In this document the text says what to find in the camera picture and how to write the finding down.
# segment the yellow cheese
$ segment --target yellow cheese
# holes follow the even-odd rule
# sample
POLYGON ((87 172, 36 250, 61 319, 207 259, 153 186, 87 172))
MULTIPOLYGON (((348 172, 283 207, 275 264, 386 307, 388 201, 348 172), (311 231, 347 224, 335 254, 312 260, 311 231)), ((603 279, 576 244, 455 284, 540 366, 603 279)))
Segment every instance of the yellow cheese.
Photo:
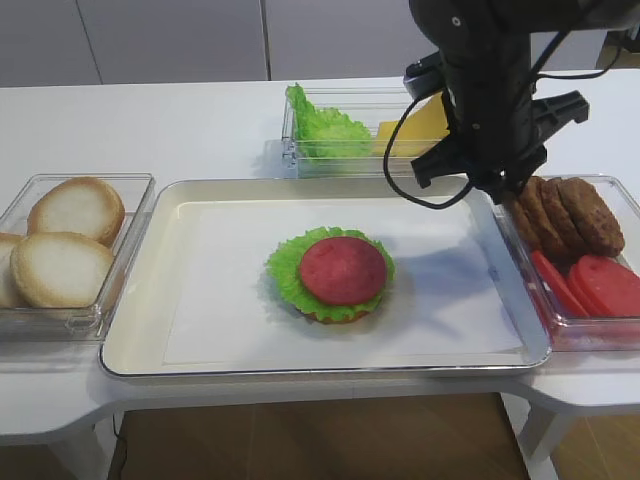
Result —
MULTIPOLYGON (((373 155, 383 156, 397 121, 381 122, 373 147, 373 155)), ((433 141, 449 134, 447 118, 442 106, 442 92, 434 95, 420 110, 407 117, 400 127, 391 149, 392 157, 418 157, 426 152, 433 141)))

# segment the metal tray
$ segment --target metal tray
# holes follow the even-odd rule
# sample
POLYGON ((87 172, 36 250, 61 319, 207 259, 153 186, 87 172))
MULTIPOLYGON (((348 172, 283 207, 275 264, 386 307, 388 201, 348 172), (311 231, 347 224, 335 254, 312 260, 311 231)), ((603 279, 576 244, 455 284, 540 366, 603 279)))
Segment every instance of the metal tray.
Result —
MULTIPOLYGON (((424 197, 413 179, 399 183, 424 197)), ((442 201, 462 185, 446 177, 428 192, 442 201)), ((378 178, 201 180, 159 196, 100 358, 133 377, 505 374, 540 365, 550 350, 480 192, 440 212, 378 178), (382 304, 354 324, 309 323, 265 273, 279 242, 317 226, 360 229, 396 263, 382 304)))

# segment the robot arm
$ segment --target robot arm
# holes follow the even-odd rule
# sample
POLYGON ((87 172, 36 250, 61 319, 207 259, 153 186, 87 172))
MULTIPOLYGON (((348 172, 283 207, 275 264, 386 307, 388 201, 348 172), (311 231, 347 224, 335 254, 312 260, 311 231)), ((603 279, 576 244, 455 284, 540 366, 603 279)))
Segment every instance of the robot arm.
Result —
POLYGON ((465 173, 500 203, 546 161, 544 142, 571 120, 587 120, 578 92, 532 100, 530 34, 624 29, 640 21, 640 0, 409 0, 439 52, 407 68, 418 100, 444 90, 450 134, 412 162, 421 187, 465 173))

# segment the burger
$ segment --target burger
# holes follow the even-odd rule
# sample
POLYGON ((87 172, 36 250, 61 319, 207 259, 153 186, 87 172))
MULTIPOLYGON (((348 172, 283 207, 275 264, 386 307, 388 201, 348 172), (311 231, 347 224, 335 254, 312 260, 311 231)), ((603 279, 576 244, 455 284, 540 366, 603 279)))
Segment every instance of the burger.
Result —
POLYGON ((320 227, 281 243, 267 261, 283 300, 324 324, 359 320, 393 280, 393 261, 359 230, 320 227))

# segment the green lettuce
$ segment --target green lettuce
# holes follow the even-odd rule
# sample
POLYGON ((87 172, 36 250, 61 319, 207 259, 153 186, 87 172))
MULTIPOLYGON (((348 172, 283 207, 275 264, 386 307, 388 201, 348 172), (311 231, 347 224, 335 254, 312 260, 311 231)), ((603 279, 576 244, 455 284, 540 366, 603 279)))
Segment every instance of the green lettuce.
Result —
POLYGON ((304 254, 320 240, 341 236, 360 238, 373 245, 382 254, 387 263, 387 285, 393 280, 395 274, 393 260, 384 249, 382 243, 369 240, 359 230, 342 230, 338 227, 320 227, 309 230, 303 236, 281 243, 267 260, 267 273, 274 278, 278 290, 286 302, 293 304, 304 314, 314 313, 316 318, 336 323, 343 322, 345 317, 351 318, 358 312, 374 310, 380 303, 383 294, 382 291, 378 292, 371 300, 359 305, 334 306, 322 303, 305 288, 298 271, 304 254))
POLYGON ((287 88, 295 111, 295 136, 309 158, 366 157, 373 145, 371 132, 337 108, 316 108, 300 85, 287 88))

